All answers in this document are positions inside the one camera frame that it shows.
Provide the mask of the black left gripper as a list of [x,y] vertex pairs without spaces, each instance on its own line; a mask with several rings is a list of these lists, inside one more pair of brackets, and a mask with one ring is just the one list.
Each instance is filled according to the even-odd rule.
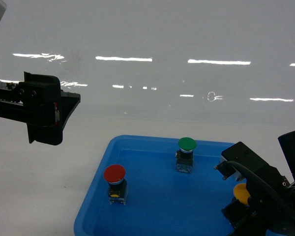
[[24,122],[24,106],[30,143],[59,145],[67,121],[80,102],[81,95],[61,90],[55,76],[25,72],[20,84],[0,82],[0,118]]

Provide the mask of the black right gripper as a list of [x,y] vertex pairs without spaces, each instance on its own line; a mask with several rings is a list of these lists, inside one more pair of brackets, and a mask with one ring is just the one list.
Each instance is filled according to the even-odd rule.
[[270,165],[256,173],[240,164],[236,167],[245,175],[250,193],[249,205],[235,197],[221,209],[232,226],[227,236],[264,236],[267,231],[284,236],[295,236],[295,182],[290,184]]

